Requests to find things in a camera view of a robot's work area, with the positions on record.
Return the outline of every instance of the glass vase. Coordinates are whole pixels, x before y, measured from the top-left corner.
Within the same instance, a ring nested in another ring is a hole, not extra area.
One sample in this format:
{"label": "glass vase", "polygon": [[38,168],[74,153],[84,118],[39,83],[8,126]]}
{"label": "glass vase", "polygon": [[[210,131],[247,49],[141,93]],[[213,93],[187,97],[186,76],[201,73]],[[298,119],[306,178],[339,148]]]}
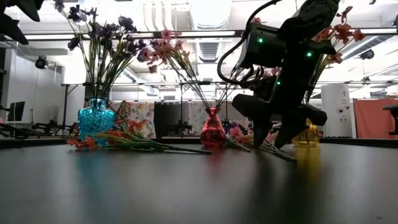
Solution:
{"label": "glass vase", "polygon": [[94,134],[107,132],[114,128],[116,113],[106,108],[108,99],[90,97],[90,106],[78,112],[80,140],[87,136],[94,138],[98,146],[105,146],[106,139],[96,138]]}
{"label": "glass vase", "polygon": [[201,143],[207,148],[220,148],[226,141],[226,135],[218,117],[220,108],[206,108],[207,120],[200,134]]}
{"label": "glass vase", "polygon": [[307,118],[305,123],[309,128],[298,134],[292,139],[292,143],[295,146],[319,146],[319,131],[318,126],[313,125],[311,120]]}

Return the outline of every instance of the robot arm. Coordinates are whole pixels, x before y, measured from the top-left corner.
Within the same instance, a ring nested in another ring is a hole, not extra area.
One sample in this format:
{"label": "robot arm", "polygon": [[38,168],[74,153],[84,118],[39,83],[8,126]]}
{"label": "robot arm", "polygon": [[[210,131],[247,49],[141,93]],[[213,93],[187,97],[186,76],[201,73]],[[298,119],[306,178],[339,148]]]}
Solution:
{"label": "robot arm", "polygon": [[[328,27],[338,10],[340,0],[307,0],[296,17],[287,19],[280,29],[262,24],[251,24],[256,13],[280,0],[273,0],[256,10],[248,20],[243,38],[218,62],[218,75],[228,83],[254,89],[254,96],[237,95],[233,106],[244,116],[253,120],[254,146],[259,147],[267,136],[273,114],[282,116],[282,126],[275,146],[282,147],[287,141],[303,131],[305,120],[310,118],[318,125],[326,122],[326,114],[309,105],[303,105],[305,92],[309,89],[318,60],[323,54],[334,55],[336,51],[329,40],[314,42],[311,39]],[[243,45],[238,65],[240,68],[279,67],[276,80],[269,77],[254,80],[230,80],[221,73],[221,64],[226,56]]]}

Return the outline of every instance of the table surface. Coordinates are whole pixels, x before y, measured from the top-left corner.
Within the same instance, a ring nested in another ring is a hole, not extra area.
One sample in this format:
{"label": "table surface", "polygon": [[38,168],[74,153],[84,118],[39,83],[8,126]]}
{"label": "table surface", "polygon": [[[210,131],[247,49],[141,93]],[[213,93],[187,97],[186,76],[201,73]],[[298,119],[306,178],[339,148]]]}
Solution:
{"label": "table surface", "polygon": [[398,149],[0,151],[0,223],[398,223]]}

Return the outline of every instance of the red glass vase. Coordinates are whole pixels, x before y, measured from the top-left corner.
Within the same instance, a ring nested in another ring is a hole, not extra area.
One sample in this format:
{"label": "red glass vase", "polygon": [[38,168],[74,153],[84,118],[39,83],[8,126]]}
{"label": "red glass vase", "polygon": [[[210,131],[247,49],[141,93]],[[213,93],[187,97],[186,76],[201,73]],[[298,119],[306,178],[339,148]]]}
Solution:
{"label": "red glass vase", "polygon": [[220,108],[206,108],[207,120],[200,134],[200,141],[205,147],[219,148],[226,141],[226,135],[218,118]]}

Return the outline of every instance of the blue glass vase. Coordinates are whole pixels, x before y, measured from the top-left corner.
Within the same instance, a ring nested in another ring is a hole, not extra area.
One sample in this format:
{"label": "blue glass vase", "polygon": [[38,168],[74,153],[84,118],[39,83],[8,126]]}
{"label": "blue glass vase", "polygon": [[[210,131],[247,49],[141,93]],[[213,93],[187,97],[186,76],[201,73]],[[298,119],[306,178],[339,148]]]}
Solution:
{"label": "blue glass vase", "polygon": [[90,106],[78,112],[80,140],[86,136],[94,138],[98,146],[105,146],[106,139],[96,138],[94,134],[107,132],[114,128],[116,113],[106,108],[108,100],[103,97],[90,97]]}

